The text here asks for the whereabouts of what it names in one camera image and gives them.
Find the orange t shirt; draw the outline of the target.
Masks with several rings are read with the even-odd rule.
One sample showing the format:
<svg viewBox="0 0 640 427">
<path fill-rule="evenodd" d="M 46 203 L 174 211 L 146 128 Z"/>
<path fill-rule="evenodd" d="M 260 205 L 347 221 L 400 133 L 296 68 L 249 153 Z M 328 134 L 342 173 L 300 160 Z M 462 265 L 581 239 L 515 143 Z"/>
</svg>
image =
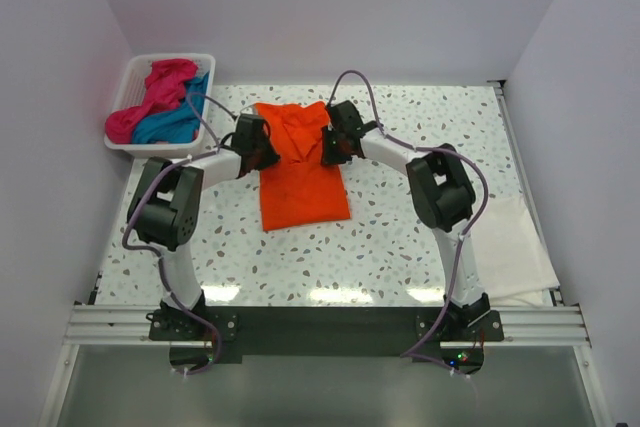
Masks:
<svg viewBox="0 0 640 427">
<path fill-rule="evenodd" d="M 325 104 L 257 103 L 255 108 L 268 122 L 271 143 L 280 156 L 277 164 L 260 172 L 263 229 L 350 219 L 340 168 L 321 163 L 322 129 L 329 124 Z"/>
</svg>

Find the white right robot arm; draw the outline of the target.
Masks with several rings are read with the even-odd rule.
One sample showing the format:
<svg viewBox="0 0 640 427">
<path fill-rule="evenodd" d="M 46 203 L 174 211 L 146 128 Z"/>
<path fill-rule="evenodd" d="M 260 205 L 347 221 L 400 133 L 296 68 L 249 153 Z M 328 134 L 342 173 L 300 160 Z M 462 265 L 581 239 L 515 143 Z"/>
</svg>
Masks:
<svg viewBox="0 0 640 427">
<path fill-rule="evenodd" d="M 480 280 L 470 230 L 488 204 L 488 184 L 479 179 L 483 200 L 465 170 L 471 164 L 450 144 L 413 147 L 383 134 L 375 121 L 364 122 L 349 101 L 328 105 L 329 124 L 322 129 L 322 163 L 341 165 L 354 157 L 384 164 L 407 176 L 414 210 L 431 229 L 445 274 L 445 326 L 459 340 L 469 339 L 490 311 Z"/>
</svg>

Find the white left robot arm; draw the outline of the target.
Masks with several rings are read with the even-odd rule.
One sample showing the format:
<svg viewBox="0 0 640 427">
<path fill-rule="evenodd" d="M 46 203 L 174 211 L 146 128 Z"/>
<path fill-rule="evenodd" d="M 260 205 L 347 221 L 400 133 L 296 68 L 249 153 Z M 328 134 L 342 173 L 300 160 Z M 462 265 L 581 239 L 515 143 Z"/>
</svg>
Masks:
<svg viewBox="0 0 640 427">
<path fill-rule="evenodd" d="M 156 256 L 164 291 L 161 305 L 175 310 L 171 325 L 185 339 L 200 337 L 207 327 L 204 292 L 191 256 L 202 193 L 276 165 L 280 156 L 271 134 L 266 119 L 242 114 L 228 135 L 228 145 L 219 143 L 210 152 L 183 159 L 151 157 L 143 166 L 122 245 Z"/>
</svg>

